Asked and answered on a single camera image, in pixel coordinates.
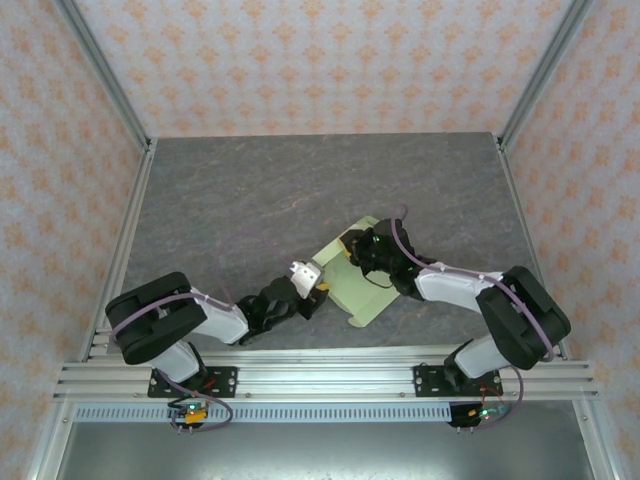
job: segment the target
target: floral wallpaper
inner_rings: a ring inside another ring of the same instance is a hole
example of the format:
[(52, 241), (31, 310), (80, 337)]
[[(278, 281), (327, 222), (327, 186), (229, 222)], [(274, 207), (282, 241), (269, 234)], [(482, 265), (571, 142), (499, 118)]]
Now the floral wallpaper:
[(0, 463), (30, 466), (140, 154), (50, 0), (0, 2)]
[(570, 349), (640, 472), (640, 4), (596, 1), (510, 153)]
[(491, 131), (570, 0), (80, 0), (148, 134)]

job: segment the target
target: ventilated metal strip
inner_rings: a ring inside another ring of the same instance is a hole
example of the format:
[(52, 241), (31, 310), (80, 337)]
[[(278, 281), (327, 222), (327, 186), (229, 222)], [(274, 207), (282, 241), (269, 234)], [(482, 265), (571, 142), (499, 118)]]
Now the ventilated metal strip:
[[(397, 403), (253, 403), (234, 404), (234, 423), (365, 423), (365, 422), (449, 422), (446, 402)], [(157, 403), (81, 403), (75, 422), (79, 423), (164, 423), (174, 410)], [(209, 422), (224, 420), (226, 410), (209, 408)]]

